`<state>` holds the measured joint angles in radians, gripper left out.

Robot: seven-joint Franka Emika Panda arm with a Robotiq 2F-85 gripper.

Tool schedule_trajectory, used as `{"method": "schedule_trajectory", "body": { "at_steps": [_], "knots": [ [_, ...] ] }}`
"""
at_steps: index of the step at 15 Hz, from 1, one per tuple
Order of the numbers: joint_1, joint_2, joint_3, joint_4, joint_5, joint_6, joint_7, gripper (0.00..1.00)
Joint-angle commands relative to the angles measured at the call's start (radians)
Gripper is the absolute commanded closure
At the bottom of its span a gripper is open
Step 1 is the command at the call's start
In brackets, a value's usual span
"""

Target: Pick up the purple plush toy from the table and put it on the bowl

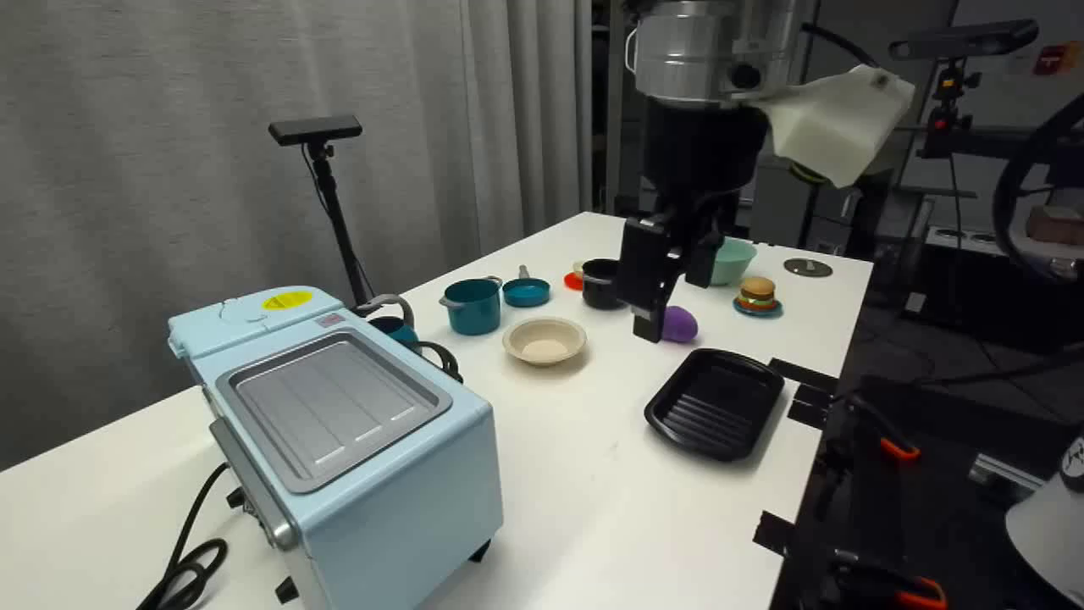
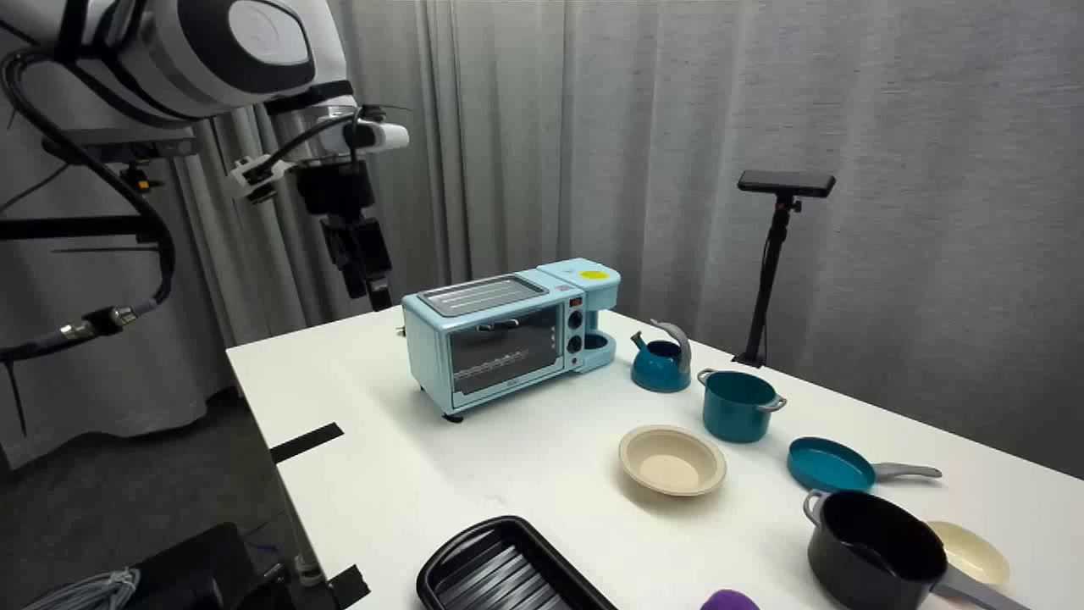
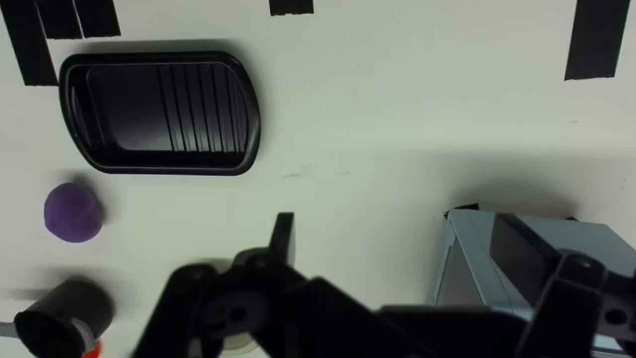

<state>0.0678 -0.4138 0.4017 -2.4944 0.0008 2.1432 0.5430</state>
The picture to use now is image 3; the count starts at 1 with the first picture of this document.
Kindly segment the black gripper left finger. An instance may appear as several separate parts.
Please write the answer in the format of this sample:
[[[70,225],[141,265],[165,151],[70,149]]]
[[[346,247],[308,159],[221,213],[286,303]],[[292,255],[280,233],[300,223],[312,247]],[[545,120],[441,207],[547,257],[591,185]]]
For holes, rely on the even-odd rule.
[[[290,265],[294,215],[278,213],[267,247],[231,269],[177,269],[131,358],[221,358],[251,336],[271,358],[426,358],[426,348],[324,279]]]

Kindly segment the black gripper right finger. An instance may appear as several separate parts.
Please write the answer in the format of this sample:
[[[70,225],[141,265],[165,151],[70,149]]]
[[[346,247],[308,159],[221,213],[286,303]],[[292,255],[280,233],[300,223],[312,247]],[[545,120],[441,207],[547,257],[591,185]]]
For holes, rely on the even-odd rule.
[[[384,307],[432,358],[598,358],[598,336],[636,358],[634,277],[569,253],[545,281],[529,319],[479,307]]]

